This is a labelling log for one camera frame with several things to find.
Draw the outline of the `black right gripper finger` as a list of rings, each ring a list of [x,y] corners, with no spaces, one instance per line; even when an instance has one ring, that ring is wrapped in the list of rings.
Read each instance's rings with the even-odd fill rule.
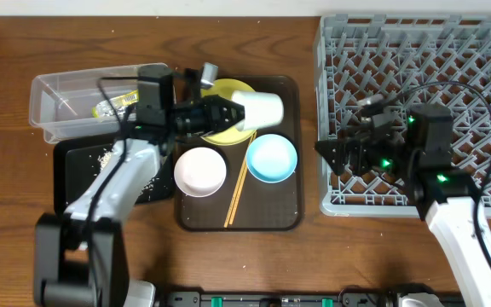
[[[368,140],[352,139],[349,152],[349,164],[353,175],[365,175],[372,169],[367,150],[371,143]]]
[[[328,163],[332,172],[340,176],[348,164],[349,142],[345,140],[325,140],[315,143],[315,151]]]

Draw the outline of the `small white cup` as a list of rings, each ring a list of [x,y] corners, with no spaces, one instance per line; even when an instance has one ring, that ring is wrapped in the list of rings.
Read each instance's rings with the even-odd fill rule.
[[[273,93],[236,90],[231,101],[242,105],[245,110],[244,119],[235,126],[238,131],[273,127],[284,118],[283,101]]]

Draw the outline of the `white bowl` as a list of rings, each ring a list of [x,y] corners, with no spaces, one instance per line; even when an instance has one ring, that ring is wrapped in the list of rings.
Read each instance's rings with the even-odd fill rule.
[[[174,167],[177,187],[186,195],[203,198],[214,194],[225,182],[227,166],[222,155],[211,148],[192,148]]]

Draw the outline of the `pile of rice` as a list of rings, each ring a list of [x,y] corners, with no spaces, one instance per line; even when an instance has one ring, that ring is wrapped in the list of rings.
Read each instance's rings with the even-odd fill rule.
[[[104,153],[100,155],[97,159],[99,162],[99,171],[98,174],[101,173],[101,171],[105,168],[107,165],[108,161],[111,159],[113,155],[112,151],[109,151],[107,149],[104,150]],[[153,200],[154,197],[152,196],[152,193],[154,192],[154,182],[157,180],[156,177],[152,177],[147,184],[142,188],[142,193],[140,194],[141,198],[146,197],[148,200]]]

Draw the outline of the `green snack wrapper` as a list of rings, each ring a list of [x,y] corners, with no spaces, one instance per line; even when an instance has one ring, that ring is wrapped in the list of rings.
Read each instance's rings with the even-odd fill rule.
[[[138,90],[133,90],[130,93],[115,96],[109,101],[101,101],[92,108],[94,118],[113,116],[115,113],[122,117],[126,108],[129,105],[137,103],[139,100]]]

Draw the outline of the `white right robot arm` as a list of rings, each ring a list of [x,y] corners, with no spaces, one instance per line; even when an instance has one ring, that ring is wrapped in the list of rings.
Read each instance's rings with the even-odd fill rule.
[[[382,171],[415,205],[436,237],[468,306],[491,306],[491,230],[473,176],[452,164],[453,117],[438,105],[407,112],[404,142],[390,134],[387,112],[373,115],[343,139],[318,141],[315,151],[341,175]]]

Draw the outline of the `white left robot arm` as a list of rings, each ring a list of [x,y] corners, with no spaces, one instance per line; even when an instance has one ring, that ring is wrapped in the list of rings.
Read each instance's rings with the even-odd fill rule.
[[[176,136],[245,125],[239,96],[200,97],[175,105],[142,97],[120,117],[112,156],[87,190],[60,215],[35,226],[33,300],[38,306],[152,306],[155,286],[130,278],[123,225],[143,187],[159,173]]]

